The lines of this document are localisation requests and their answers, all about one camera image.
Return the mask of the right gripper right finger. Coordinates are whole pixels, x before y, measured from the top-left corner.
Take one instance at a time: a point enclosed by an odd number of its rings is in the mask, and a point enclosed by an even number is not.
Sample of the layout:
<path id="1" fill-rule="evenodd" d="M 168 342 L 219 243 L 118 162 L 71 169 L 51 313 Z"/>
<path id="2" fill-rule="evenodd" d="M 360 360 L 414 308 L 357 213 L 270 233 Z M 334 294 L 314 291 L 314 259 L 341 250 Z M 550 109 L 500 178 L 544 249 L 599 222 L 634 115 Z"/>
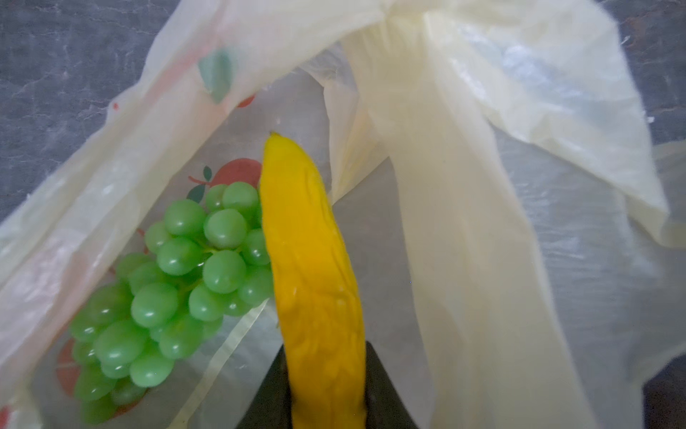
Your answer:
<path id="1" fill-rule="evenodd" d="M 418 429 L 369 341 L 366 343 L 364 403 L 367 429 Z"/>

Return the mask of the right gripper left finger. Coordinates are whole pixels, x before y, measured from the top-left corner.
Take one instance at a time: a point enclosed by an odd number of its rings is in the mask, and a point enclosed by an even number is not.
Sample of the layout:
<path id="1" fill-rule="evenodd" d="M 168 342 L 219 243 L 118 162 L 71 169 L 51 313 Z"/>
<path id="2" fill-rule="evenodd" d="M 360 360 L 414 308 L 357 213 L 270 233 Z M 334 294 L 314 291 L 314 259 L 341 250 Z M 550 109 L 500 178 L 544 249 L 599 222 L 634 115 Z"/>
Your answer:
<path id="1" fill-rule="evenodd" d="M 237 429 L 291 429 L 291 393 L 284 348 L 273 360 Z"/>

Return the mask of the yellow fake banana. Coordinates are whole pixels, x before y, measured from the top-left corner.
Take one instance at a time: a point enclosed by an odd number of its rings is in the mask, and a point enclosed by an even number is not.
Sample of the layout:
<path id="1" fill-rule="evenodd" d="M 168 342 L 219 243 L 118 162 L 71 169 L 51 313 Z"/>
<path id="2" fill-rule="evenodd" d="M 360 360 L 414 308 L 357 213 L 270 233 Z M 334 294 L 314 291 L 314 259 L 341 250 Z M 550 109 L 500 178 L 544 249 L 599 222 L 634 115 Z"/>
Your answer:
<path id="1" fill-rule="evenodd" d="M 366 338 L 357 280 L 314 161 L 265 143 L 259 194 L 296 428 L 363 428 Z"/>

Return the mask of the translucent yellowish plastic bag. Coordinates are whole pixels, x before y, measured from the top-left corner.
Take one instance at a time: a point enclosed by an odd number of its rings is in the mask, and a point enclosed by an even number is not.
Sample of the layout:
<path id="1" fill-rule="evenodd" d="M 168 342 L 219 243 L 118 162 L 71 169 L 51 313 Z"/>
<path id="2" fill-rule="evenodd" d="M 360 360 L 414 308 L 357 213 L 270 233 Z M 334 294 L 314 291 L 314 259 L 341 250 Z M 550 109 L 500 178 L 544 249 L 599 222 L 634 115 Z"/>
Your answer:
<path id="1" fill-rule="evenodd" d="M 188 175 L 294 139 L 430 428 L 641 428 L 685 352 L 685 146 L 591 1 L 1 5 L 1 402 L 80 428 L 64 325 Z"/>

